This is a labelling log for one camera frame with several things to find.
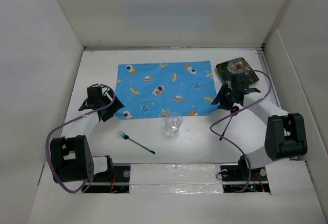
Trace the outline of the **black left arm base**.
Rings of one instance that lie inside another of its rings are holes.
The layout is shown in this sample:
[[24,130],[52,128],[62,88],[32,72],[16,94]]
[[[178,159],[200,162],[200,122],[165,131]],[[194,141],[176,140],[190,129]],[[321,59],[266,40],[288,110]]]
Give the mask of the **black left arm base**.
[[130,176],[130,164],[114,164],[108,171],[97,173],[91,185],[86,184],[82,191],[83,193],[129,193]]

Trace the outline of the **black floral square plate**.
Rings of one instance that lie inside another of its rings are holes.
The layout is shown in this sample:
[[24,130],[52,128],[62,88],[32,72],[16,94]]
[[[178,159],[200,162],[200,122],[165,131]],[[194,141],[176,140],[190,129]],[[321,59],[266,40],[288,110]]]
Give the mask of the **black floral square plate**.
[[244,74],[250,85],[259,81],[259,77],[243,57],[217,64],[216,70],[226,84],[230,84],[231,77],[235,74]]

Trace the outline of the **blue space print cloth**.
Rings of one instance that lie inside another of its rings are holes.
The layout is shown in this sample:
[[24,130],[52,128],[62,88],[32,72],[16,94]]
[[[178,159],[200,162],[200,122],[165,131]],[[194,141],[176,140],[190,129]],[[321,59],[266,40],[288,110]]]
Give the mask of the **blue space print cloth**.
[[124,119],[207,115],[217,110],[211,63],[147,63],[118,66],[116,96],[124,107],[116,117]]

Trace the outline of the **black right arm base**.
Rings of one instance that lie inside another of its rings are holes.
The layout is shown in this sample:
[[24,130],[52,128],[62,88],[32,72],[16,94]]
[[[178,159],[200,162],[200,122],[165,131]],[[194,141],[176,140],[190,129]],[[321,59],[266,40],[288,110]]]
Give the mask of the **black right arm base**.
[[238,193],[246,184],[243,192],[270,193],[269,180],[265,167],[249,171],[247,161],[241,156],[237,164],[223,164],[216,178],[223,183],[224,193]]

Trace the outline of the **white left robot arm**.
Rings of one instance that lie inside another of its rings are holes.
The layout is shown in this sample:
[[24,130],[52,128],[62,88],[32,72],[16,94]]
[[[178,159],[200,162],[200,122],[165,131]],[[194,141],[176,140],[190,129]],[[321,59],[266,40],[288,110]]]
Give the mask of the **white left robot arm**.
[[87,98],[79,108],[79,119],[74,119],[63,137],[50,142],[50,159],[56,183],[87,181],[97,175],[103,181],[114,176],[110,156],[93,157],[88,140],[100,122],[106,122],[124,105],[115,92],[103,84],[87,88]]

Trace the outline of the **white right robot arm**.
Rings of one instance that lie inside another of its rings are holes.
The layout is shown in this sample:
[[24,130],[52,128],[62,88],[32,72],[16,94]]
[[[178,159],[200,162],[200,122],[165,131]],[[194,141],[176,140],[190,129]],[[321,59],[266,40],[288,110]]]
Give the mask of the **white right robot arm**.
[[254,176],[256,169],[308,152],[303,116],[279,108],[249,85],[245,74],[232,74],[212,102],[230,112],[224,119],[231,120],[242,111],[250,110],[266,124],[264,145],[251,153],[242,153],[238,161],[237,174],[244,180]]

